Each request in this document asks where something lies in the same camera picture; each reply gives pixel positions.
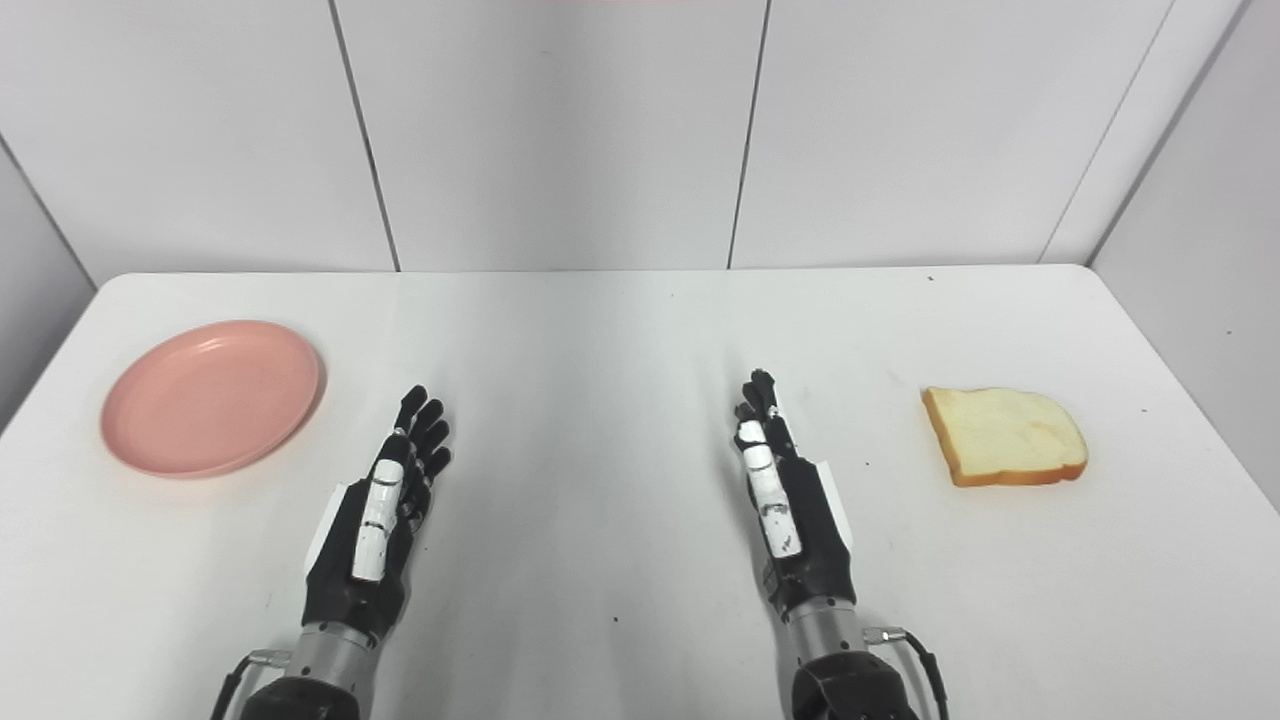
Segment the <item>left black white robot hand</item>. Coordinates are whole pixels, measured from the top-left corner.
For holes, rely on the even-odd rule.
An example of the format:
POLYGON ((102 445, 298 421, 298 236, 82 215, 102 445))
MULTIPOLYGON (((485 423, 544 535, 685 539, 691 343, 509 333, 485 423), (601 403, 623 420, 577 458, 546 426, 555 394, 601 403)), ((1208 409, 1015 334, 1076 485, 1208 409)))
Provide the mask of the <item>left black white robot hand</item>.
POLYGON ((305 578, 303 626, 342 625, 379 643, 399 621, 416 536, 453 459, 444 411, 412 387, 367 474, 337 489, 305 578))

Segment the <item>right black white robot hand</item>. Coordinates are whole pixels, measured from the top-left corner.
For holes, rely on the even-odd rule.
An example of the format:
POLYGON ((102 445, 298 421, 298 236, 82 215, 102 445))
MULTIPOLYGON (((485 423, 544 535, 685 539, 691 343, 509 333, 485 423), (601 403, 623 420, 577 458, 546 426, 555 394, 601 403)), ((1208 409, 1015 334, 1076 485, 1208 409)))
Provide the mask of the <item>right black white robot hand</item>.
POLYGON ((733 445, 765 543, 763 583, 769 605, 783 620, 812 602, 855 606, 844 524, 819 465, 797 451, 774 377, 758 368, 741 392, 733 410, 733 445))

